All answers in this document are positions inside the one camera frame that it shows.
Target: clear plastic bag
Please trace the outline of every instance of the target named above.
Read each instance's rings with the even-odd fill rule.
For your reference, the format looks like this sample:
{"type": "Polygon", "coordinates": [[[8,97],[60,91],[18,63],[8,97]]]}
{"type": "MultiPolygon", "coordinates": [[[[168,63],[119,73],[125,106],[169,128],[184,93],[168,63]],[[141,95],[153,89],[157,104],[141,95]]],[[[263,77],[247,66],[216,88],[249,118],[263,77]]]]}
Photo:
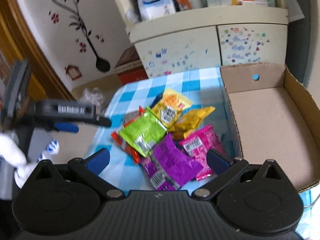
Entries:
{"type": "Polygon", "coordinates": [[[95,106],[102,106],[104,103],[103,92],[99,88],[89,90],[88,88],[83,90],[83,95],[79,99],[80,102],[90,102],[95,106]]]}

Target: green snack bag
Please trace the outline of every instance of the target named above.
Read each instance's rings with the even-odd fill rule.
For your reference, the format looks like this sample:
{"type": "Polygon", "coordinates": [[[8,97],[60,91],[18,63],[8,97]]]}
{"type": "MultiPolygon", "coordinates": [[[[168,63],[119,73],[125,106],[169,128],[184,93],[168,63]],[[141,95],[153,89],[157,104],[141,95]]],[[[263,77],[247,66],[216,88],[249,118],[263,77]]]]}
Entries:
{"type": "Polygon", "coordinates": [[[145,158],[166,133],[167,129],[149,107],[140,118],[119,131],[119,135],[145,158]]]}

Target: white and blue package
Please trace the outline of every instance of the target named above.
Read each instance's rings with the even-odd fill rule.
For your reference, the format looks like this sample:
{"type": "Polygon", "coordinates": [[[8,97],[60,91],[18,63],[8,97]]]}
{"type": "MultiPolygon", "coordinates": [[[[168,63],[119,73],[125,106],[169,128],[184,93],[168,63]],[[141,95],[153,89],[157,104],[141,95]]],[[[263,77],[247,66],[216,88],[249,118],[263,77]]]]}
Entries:
{"type": "Polygon", "coordinates": [[[172,0],[138,0],[141,20],[147,21],[176,12],[172,0]]]}

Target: red cardboard box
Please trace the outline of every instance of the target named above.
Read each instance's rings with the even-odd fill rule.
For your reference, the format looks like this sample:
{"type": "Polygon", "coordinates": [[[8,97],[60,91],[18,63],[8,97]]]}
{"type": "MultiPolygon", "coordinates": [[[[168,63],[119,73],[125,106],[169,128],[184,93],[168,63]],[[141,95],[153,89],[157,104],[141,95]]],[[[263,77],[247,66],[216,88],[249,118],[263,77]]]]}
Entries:
{"type": "Polygon", "coordinates": [[[123,85],[148,79],[134,46],[126,49],[115,66],[116,74],[123,85]]]}

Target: shelf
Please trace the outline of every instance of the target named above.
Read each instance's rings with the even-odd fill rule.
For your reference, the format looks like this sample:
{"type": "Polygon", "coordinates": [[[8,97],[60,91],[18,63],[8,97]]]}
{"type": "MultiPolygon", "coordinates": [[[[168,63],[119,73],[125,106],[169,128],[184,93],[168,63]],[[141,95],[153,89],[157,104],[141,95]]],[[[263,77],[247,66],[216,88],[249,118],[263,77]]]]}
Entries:
{"type": "Polygon", "coordinates": [[[168,33],[213,25],[239,23],[288,24],[288,11],[282,8],[245,5],[206,7],[177,12],[127,27],[131,43],[168,33]]]}

